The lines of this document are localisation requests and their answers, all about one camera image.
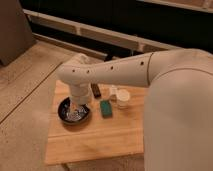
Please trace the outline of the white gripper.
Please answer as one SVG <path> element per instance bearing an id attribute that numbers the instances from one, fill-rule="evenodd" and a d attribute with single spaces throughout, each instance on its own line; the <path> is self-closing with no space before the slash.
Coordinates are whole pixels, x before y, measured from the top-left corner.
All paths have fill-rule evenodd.
<path id="1" fill-rule="evenodd" d="M 91 89 L 88 84 L 70 85 L 70 98 L 75 105 L 85 105 L 91 102 Z"/>

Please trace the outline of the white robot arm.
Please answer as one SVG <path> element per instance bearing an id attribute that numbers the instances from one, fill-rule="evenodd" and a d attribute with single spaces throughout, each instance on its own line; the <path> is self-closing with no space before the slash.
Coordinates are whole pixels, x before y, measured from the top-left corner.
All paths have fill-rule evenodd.
<path id="1" fill-rule="evenodd" d="M 146 87 L 145 171 L 213 171 L 212 53 L 175 49 L 97 64 L 80 53 L 58 75 L 77 105 L 89 102 L 90 83 Z"/>

